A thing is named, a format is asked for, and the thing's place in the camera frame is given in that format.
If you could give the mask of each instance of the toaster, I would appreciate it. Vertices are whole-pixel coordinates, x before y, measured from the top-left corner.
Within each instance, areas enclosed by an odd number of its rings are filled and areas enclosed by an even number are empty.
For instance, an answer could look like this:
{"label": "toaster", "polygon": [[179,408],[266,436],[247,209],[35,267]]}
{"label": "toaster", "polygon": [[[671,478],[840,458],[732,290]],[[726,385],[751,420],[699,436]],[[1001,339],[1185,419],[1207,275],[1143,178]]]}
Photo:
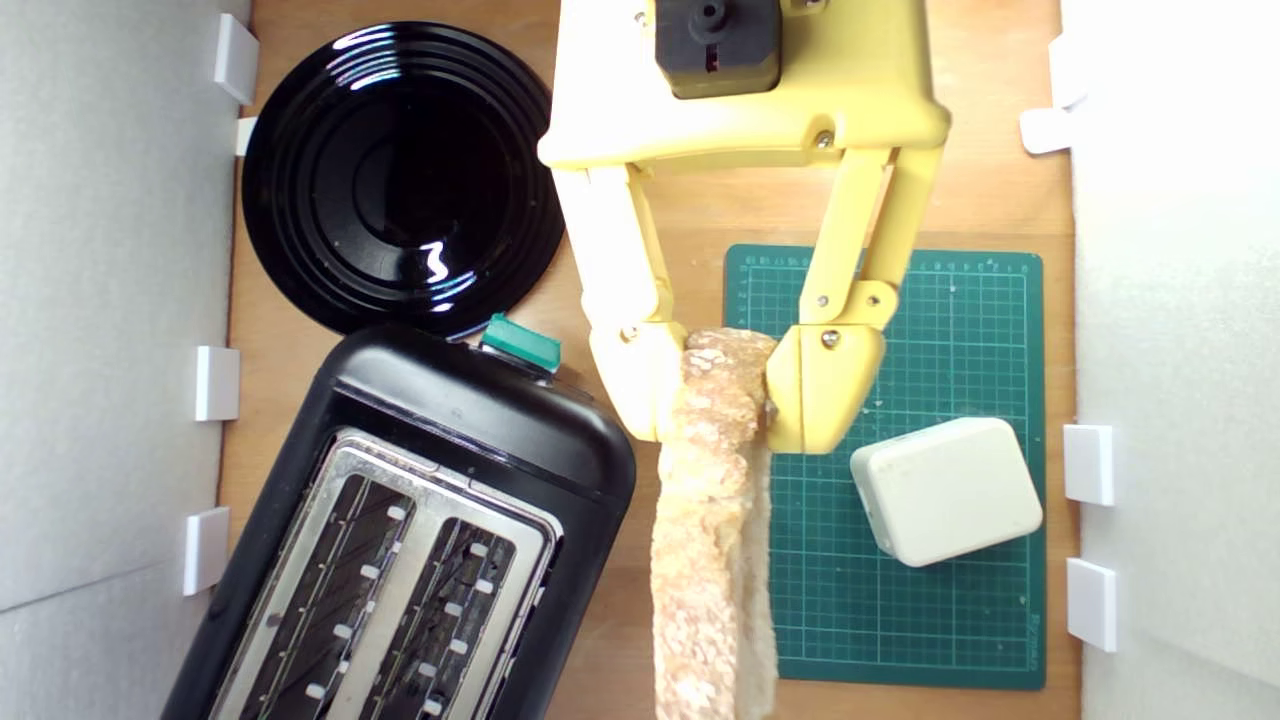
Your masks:
{"label": "toaster", "polygon": [[163,717],[539,717],[634,486],[622,430],[548,368],[357,331],[316,374]]}

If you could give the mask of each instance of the green cutting mat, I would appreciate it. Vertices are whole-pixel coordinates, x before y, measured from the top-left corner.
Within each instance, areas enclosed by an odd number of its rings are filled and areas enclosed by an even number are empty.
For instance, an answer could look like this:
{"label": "green cutting mat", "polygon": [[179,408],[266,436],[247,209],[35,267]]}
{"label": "green cutting mat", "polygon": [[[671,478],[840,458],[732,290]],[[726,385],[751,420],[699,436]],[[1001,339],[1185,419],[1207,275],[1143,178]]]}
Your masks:
{"label": "green cutting mat", "polygon": [[[810,247],[739,245],[724,322],[781,337]],[[771,593],[783,678],[1044,687],[1044,530],[929,568],[881,552],[849,474],[854,450],[965,415],[1018,432],[1044,500],[1041,260],[916,251],[884,361],[831,455],[773,460]]]}

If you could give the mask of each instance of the baguette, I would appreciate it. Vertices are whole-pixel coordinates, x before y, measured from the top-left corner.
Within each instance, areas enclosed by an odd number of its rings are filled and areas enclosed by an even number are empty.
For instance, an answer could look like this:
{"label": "baguette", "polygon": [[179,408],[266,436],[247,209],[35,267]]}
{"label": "baguette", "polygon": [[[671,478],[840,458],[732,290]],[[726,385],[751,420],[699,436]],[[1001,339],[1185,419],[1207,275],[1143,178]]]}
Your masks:
{"label": "baguette", "polygon": [[773,711],[769,451],[764,368],[774,341],[690,334],[658,459],[653,529],[654,684],[662,720],[758,720]]}

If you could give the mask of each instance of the wooden table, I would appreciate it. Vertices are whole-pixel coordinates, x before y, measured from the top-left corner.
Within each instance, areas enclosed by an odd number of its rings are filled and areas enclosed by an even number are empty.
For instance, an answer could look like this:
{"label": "wooden table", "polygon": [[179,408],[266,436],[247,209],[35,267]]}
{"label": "wooden table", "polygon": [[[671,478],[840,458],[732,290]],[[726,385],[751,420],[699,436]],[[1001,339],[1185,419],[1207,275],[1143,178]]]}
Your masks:
{"label": "wooden table", "polygon": [[[1066,634],[1062,559],[1076,552],[1076,519],[1064,500],[1060,434],[1074,416],[1073,219],[1065,156],[1032,159],[1018,114],[1048,102],[1047,44],[1056,3],[932,0],[937,95],[955,124],[922,247],[1018,250],[1044,259],[1048,432],[1048,685],[1038,693],[782,682],[777,717],[896,720],[1079,717],[1080,651]],[[462,26],[521,55],[548,81],[556,53],[556,0],[255,0],[261,40],[257,100],[328,40],[393,19]],[[257,106],[246,114],[256,114]],[[829,176],[814,170],[735,170],[655,181],[650,200],[689,327],[721,323],[724,250],[733,242],[812,243]],[[580,286],[567,243],[535,291],[511,314],[561,338],[564,361],[604,397],[586,350]],[[237,208],[230,345],[242,352],[241,419],[227,428],[220,502],[238,537],[302,396],[337,336],[289,305],[262,273]],[[550,710],[554,719],[653,717],[649,635],[649,530],[657,492],[655,446],[636,446],[639,486],[608,568],[579,633]]]}

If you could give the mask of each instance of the round black plate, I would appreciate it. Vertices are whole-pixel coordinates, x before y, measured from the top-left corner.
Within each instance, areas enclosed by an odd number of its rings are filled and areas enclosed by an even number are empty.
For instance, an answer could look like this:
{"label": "round black plate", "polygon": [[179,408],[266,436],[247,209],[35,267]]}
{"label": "round black plate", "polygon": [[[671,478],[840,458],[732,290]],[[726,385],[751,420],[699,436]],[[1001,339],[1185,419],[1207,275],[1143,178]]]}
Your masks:
{"label": "round black plate", "polygon": [[477,35],[404,22],[338,38],[259,115],[242,182],[253,250],[339,333],[468,334],[529,292],[564,232],[536,156],[549,117],[547,87]]}

